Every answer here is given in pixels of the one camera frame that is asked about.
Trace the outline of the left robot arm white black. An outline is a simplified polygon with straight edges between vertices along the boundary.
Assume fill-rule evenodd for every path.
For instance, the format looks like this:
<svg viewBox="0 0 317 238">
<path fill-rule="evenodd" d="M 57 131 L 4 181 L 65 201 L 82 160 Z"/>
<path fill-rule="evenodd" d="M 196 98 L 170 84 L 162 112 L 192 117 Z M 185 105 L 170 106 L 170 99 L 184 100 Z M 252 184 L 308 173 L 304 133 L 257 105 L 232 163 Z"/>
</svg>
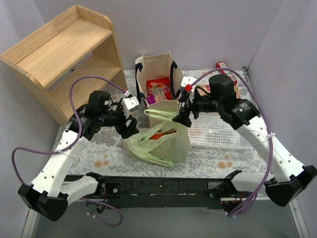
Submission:
<svg viewBox="0 0 317 238">
<path fill-rule="evenodd" d="M 88 103 L 80 106 L 67 123 L 62 138 L 41 172 L 18 190 L 19 196 L 32 210 L 51 221 L 57 221 L 67 207 L 85 197 L 101 198 L 107 192 L 103 176 L 89 172 L 80 179 L 63 184 L 69 169 L 93 136 L 102 127 L 114 127 L 121 138 L 137 134 L 137 120 L 131 113 L 140 106 L 129 92 L 114 102 L 110 93 L 93 91 Z"/>
</svg>

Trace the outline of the white plastic basket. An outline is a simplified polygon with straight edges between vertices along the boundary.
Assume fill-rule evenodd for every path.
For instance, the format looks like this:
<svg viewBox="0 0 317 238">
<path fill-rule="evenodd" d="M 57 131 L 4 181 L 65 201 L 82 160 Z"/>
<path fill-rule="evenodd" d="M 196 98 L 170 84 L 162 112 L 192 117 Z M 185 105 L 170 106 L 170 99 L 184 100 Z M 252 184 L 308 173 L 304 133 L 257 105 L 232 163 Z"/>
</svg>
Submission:
<svg viewBox="0 0 317 238">
<path fill-rule="evenodd" d="M 229 150 L 253 149 L 251 144 L 224 122 L 217 113 L 200 113 L 197 119 L 189 116 L 188 128 L 191 146 Z"/>
</svg>

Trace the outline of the purple snack packet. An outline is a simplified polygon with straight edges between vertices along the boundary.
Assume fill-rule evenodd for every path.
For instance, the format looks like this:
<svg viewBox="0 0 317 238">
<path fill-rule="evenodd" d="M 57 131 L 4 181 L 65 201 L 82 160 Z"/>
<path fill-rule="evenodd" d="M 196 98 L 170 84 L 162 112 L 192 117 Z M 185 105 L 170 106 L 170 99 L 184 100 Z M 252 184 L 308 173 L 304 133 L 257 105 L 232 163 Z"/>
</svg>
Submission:
<svg viewBox="0 0 317 238">
<path fill-rule="evenodd" d="M 154 95 L 150 94 L 147 96 L 147 102 L 149 105 L 156 103 Z"/>
</svg>

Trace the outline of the orange tangerine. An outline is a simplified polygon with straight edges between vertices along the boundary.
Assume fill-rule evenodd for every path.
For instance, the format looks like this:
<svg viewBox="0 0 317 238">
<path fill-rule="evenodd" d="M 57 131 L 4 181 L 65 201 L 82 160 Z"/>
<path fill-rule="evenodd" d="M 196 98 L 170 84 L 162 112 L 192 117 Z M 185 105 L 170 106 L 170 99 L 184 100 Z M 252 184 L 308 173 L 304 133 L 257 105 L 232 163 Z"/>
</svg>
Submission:
<svg viewBox="0 0 317 238">
<path fill-rule="evenodd" d="M 172 132 L 164 132 L 164 133 L 154 134 L 150 137 L 150 140 L 158 140 L 165 135 L 174 134 L 175 132 L 176 132 L 176 130 L 172 131 Z"/>
</svg>

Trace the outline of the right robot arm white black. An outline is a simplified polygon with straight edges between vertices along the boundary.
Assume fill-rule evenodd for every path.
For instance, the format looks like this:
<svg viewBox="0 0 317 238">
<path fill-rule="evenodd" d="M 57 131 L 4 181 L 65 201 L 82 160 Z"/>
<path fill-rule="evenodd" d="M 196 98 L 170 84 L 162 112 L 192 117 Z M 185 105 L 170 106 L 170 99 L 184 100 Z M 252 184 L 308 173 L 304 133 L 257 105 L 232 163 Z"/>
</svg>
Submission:
<svg viewBox="0 0 317 238">
<path fill-rule="evenodd" d="M 316 168 L 305 166 L 290 154 L 266 125 L 260 111 L 249 100 L 237 98 L 234 83 L 228 76 L 210 77 L 210 91 L 203 96 L 194 81 L 192 77 L 182 79 L 178 90 L 181 93 L 179 114 L 173 121 L 191 127 L 190 114 L 197 119 L 199 113 L 218 113 L 252 145 L 268 168 L 264 176 L 247 176 L 235 170 L 211 189 L 211 194 L 235 197 L 241 192 L 255 192 L 284 207 L 316 178 Z"/>
</svg>

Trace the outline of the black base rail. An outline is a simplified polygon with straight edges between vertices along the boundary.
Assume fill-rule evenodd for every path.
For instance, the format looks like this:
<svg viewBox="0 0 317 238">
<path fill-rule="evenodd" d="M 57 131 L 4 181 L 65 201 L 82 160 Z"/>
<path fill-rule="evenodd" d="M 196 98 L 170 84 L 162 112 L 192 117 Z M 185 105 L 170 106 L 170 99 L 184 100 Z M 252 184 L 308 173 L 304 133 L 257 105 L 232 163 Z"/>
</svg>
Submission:
<svg viewBox="0 0 317 238">
<path fill-rule="evenodd" d="M 220 209 L 221 199 L 235 202 L 249 192 L 226 192 L 213 189 L 224 182 L 222 178 L 167 178 L 105 176 L 101 196 L 87 199 L 106 199 L 115 208 L 201 207 Z"/>
</svg>

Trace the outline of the beige canvas tote bag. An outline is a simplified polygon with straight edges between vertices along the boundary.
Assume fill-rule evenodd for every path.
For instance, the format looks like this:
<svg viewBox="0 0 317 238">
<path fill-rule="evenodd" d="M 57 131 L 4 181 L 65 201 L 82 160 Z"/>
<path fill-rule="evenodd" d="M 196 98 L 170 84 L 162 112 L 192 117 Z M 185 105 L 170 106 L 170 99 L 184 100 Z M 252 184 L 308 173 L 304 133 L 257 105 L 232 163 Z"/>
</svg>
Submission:
<svg viewBox="0 0 317 238">
<path fill-rule="evenodd" d="M 178 89 L 183 73 L 170 53 L 135 60 L 137 98 L 146 109 L 178 112 Z"/>
</svg>

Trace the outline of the wooden two-tier shelf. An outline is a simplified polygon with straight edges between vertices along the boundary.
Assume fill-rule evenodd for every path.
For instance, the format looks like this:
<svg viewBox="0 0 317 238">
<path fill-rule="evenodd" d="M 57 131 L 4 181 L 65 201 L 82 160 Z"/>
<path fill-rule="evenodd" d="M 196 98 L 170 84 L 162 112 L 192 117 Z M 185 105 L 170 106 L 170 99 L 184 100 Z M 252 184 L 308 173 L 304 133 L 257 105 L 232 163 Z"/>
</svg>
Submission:
<svg viewBox="0 0 317 238">
<path fill-rule="evenodd" d="M 114 26 L 75 5 L 2 53 L 1 62 L 59 124 L 111 81 L 127 89 Z"/>
</svg>

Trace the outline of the red snack packet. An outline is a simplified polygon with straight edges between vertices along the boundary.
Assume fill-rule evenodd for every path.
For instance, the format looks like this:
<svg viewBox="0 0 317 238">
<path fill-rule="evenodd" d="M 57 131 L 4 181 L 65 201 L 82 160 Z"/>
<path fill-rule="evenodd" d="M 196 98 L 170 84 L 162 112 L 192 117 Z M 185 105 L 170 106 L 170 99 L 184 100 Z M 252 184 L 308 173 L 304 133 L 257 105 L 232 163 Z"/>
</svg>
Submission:
<svg viewBox="0 0 317 238">
<path fill-rule="evenodd" d="M 162 88 L 166 98 L 168 100 L 172 100 L 169 77 L 148 80 L 146 86 L 147 86 L 147 95 L 152 94 L 152 91 L 154 89 Z"/>
</svg>

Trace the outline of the light green plastic bag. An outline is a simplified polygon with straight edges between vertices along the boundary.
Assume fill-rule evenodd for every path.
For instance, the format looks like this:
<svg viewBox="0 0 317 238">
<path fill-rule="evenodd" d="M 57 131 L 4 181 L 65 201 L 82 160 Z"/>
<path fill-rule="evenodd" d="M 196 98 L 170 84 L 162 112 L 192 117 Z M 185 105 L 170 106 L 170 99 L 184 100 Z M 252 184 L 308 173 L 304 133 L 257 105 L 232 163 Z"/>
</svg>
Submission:
<svg viewBox="0 0 317 238">
<path fill-rule="evenodd" d="M 176 112 L 165 112 L 153 109 L 144 110 L 151 119 L 157 119 L 158 124 L 152 128 L 141 128 L 138 134 L 122 139 L 126 153 L 141 160 L 172 168 L 175 163 L 187 159 L 190 151 L 188 128 L 173 122 Z M 158 140 L 150 140 L 154 134 L 172 132 Z"/>
</svg>

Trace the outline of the red rectangular box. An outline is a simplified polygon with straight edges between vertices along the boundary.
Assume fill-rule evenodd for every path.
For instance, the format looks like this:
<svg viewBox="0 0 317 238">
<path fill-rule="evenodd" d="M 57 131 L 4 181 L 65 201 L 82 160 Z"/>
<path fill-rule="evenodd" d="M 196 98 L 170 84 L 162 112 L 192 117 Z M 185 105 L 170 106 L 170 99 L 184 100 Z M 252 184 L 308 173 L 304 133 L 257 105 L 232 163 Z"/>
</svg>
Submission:
<svg viewBox="0 0 317 238">
<path fill-rule="evenodd" d="M 236 86 L 237 85 L 237 79 L 236 76 L 231 72 L 231 71 L 227 71 L 227 70 L 223 70 L 223 68 L 228 68 L 228 66 L 226 65 L 226 63 L 224 61 L 219 61 L 215 64 L 216 68 L 221 68 L 221 70 L 219 71 L 221 74 L 225 74 L 227 75 L 232 81 L 233 81 L 233 85 Z"/>
</svg>

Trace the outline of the floral rectangular tray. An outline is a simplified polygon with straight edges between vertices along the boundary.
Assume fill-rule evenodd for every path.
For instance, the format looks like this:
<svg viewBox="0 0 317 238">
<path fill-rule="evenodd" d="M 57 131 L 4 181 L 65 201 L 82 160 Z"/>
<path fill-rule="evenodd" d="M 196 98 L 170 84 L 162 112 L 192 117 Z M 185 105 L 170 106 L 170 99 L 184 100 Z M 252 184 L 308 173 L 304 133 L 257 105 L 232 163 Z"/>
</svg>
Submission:
<svg viewBox="0 0 317 238">
<path fill-rule="evenodd" d="M 209 85 L 200 84 L 196 88 L 198 88 L 198 87 L 202 88 L 202 89 L 198 89 L 198 92 L 201 96 L 206 96 L 207 94 L 209 94 L 211 92 Z M 240 98 L 241 94 L 240 94 L 239 88 L 237 86 L 234 86 L 234 91 L 236 93 L 236 98 Z"/>
</svg>

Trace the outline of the floral table mat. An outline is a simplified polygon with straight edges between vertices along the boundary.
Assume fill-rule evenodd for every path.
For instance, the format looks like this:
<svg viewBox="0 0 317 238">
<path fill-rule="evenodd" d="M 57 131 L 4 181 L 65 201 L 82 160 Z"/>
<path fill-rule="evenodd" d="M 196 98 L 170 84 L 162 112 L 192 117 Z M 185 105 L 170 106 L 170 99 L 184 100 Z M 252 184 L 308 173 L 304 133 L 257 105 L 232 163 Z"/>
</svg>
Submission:
<svg viewBox="0 0 317 238">
<path fill-rule="evenodd" d="M 266 163 L 255 149 L 221 149 L 191 146 L 188 158 L 172 168 L 129 156 L 113 127 L 103 127 L 81 152 L 69 170 L 70 175 L 95 172 L 105 176 L 213 178 L 234 170 L 264 175 Z"/>
</svg>

